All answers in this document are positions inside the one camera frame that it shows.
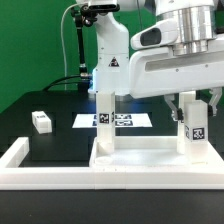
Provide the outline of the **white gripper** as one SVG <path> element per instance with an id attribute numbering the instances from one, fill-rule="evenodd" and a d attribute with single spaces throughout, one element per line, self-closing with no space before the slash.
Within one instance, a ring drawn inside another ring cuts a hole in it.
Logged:
<path id="1" fill-rule="evenodd" d="M 209 33 L 192 44 L 181 43 L 179 33 L 177 21 L 165 19 L 132 37 L 130 94 L 134 98 L 165 95 L 171 117 L 182 121 L 183 111 L 175 106 L 174 94 L 210 89 L 208 115 L 216 116 L 224 87 L 224 33 Z"/>

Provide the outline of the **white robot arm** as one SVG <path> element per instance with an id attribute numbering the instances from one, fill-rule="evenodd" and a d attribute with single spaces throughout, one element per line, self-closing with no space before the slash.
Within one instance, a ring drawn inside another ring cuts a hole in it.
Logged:
<path id="1" fill-rule="evenodd" d="M 141 0 L 157 22 L 130 41 L 129 91 L 134 98 L 209 89 L 208 114 L 217 113 L 224 75 L 224 34 L 215 28 L 221 0 Z"/>

